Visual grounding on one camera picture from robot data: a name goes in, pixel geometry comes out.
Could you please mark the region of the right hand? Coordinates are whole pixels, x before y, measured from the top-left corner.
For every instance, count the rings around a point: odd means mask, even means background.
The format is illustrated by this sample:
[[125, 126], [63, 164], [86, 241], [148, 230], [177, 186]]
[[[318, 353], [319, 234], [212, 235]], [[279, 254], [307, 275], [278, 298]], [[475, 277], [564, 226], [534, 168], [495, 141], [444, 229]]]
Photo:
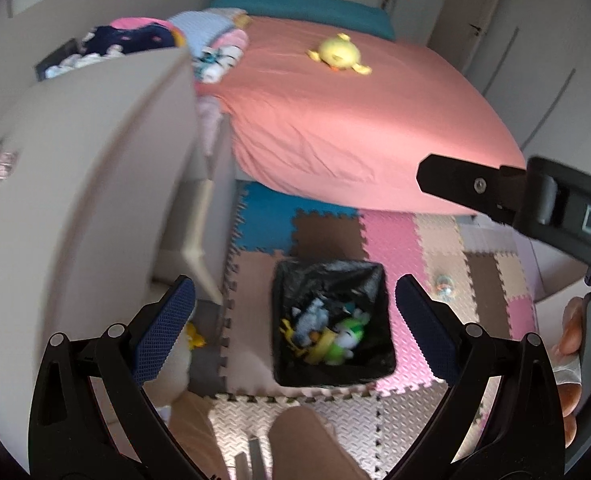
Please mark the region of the right hand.
[[[559, 342], [553, 347], [556, 358], [576, 358], [580, 351], [583, 339], [584, 300], [573, 297], [565, 307], [563, 314], [562, 335]], [[573, 442], [577, 423], [574, 411], [580, 403], [582, 386], [567, 382], [558, 386], [563, 426], [565, 426], [565, 447]]]

